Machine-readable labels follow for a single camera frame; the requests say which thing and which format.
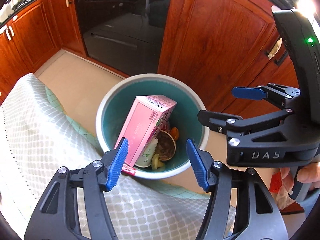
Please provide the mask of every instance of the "tile floor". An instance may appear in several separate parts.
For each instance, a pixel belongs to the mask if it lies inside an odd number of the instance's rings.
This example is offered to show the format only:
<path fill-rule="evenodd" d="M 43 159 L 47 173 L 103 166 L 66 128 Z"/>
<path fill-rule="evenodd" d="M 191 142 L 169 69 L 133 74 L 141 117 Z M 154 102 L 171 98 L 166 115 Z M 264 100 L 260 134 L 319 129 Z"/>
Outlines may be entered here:
<path fill-rule="evenodd" d="M 105 94 L 123 78 L 83 60 L 73 54 L 59 51 L 35 75 L 46 84 L 60 100 L 67 114 L 91 132 L 95 132 L 95 117 Z M 206 150 L 214 159 L 226 163 L 226 139 L 222 134 L 210 132 Z M 273 169 L 257 169 L 269 187 Z M 165 181 L 203 193 L 191 168 Z M 236 205 L 236 190 L 231 204 Z"/>

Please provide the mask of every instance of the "barcode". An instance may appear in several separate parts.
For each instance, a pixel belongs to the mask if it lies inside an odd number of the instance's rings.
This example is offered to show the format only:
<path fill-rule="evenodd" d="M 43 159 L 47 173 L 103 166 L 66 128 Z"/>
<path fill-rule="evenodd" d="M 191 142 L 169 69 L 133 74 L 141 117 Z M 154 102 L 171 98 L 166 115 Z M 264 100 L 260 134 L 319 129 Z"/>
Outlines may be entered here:
<path fill-rule="evenodd" d="M 158 102 L 155 102 L 155 101 L 152 101 L 151 99 L 149 98 L 146 98 L 146 100 L 152 104 L 155 104 L 156 107 L 158 108 L 163 108 Z"/>

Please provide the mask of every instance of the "wooden cabinet door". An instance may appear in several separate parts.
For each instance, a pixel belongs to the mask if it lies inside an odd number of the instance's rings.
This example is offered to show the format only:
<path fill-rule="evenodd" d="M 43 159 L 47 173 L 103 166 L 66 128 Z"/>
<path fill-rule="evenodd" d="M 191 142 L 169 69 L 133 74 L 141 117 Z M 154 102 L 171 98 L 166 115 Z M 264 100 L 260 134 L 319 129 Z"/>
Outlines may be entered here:
<path fill-rule="evenodd" d="M 276 31 L 268 0 L 171 0 L 158 73 L 192 88 L 221 112 L 231 89 L 249 85 L 268 63 Z"/>
<path fill-rule="evenodd" d="M 13 39 L 6 32 L 0 34 L 0 102 L 10 93 L 16 82 L 22 76 L 30 73 L 20 57 Z"/>
<path fill-rule="evenodd" d="M 46 17 L 47 0 L 37 0 L 17 14 L 11 21 L 14 41 L 31 72 L 35 72 L 58 50 Z"/>
<path fill-rule="evenodd" d="M 271 60 L 250 86 L 267 85 L 268 82 L 295 88 L 299 87 L 293 63 L 289 56 L 278 65 L 275 64 L 274 60 Z M 237 98 L 224 112 L 240 115 L 243 118 L 251 118 L 275 111 L 279 111 L 279 109 L 265 100 L 255 101 Z"/>
<path fill-rule="evenodd" d="M 48 3 L 62 48 L 86 57 L 74 0 L 69 0 L 69 3 L 67 0 L 48 0 Z"/>

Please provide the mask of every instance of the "pink box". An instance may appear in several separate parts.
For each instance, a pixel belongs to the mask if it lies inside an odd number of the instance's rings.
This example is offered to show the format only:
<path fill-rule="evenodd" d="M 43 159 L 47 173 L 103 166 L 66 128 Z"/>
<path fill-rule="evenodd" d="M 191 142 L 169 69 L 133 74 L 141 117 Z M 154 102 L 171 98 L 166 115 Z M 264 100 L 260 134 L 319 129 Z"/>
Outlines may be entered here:
<path fill-rule="evenodd" d="M 128 139 L 126 164 L 134 166 L 145 147 L 158 134 L 159 127 L 169 119 L 176 104 L 163 95 L 135 98 L 115 145 L 116 148 L 122 137 Z"/>

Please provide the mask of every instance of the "oven drawer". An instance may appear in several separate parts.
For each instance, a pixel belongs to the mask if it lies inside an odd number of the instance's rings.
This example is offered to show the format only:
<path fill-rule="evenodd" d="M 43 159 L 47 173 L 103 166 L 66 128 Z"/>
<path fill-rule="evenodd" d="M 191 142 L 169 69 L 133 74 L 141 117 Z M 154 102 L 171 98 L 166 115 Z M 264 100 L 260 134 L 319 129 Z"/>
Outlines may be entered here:
<path fill-rule="evenodd" d="M 105 30 L 85 33 L 84 43 L 90 57 L 130 76 L 157 73 L 160 46 Z"/>

